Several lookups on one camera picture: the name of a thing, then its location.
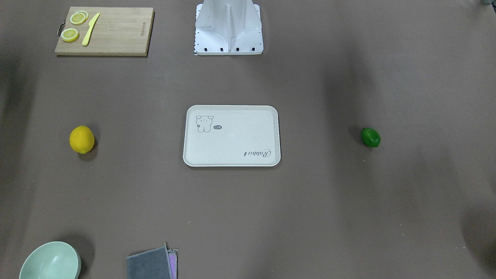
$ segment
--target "cartoon bear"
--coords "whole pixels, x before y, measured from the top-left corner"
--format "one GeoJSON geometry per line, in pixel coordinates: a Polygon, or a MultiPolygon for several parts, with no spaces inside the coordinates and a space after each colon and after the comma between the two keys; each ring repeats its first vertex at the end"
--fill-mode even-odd
{"type": "Polygon", "coordinates": [[[213,116],[196,116],[196,126],[198,127],[198,132],[202,133],[208,133],[210,132],[211,125],[212,125],[212,119],[214,119],[213,116]]]}

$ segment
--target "gray cloth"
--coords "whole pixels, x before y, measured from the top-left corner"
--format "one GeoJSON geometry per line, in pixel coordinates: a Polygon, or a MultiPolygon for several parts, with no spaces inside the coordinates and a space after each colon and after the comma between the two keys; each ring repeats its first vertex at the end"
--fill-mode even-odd
{"type": "Polygon", "coordinates": [[[164,245],[127,257],[127,279],[173,279],[169,253],[176,252],[164,245]]]}

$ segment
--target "white tray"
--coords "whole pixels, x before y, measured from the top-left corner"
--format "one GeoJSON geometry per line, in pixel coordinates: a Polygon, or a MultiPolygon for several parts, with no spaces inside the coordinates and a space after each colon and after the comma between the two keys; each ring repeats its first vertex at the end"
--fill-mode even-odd
{"type": "Polygon", "coordinates": [[[192,167],[272,167],[281,160],[271,106],[195,105],[186,114],[183,160],[192,167]]]}

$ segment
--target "knife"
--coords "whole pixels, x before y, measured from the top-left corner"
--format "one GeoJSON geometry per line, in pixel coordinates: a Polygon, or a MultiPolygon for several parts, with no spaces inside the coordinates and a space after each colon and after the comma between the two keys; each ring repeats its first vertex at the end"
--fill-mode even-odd
{"type": "Polygon", "coordinates": [[[83,46],[87,46],[88,43],[90,42],[90,37],[91,37],[91,32],[93,32],[93,27],[95,26],[95,22],[100,16],[100,13],[98,12],[91,20],[89,23],[90,28],[88,29],[88,32],[86,32],[86,35],[84,35],[83,39],[83,46]]]}

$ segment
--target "lemon slice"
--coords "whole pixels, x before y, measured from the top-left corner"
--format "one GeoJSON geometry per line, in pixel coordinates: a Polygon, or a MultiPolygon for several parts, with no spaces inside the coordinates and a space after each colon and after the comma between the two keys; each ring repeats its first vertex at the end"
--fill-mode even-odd
{"type": "Polygon", "coordinates": [[[70,16],[70,22],[74,25],[80,25],[87,19],[86,14],[83,12],[76,12],[70,16]]]}
{"type": "Polygon", "coordinates": [[[85,17],[85,19],[84,19],[84,20],[87,20],[87,19],[89,18],[89,16],[90,16],[90,15],[88,14],[88,12],[87,12],[87,11],[85,11],[85,10],[79,10],[79,11],[77,11],[77,12],[75,12],[75,13],[79,13],[79,12],[82,12],[82,13],[84,13],[84,14],[86,15],[86,17],[85,17]]]}
{"type": "Polygon", "coordinates": [[[62,31],[61,38],[66,42],[73,42],[79,37],[79,32],[74,28],[67,28],[62,31]]]}

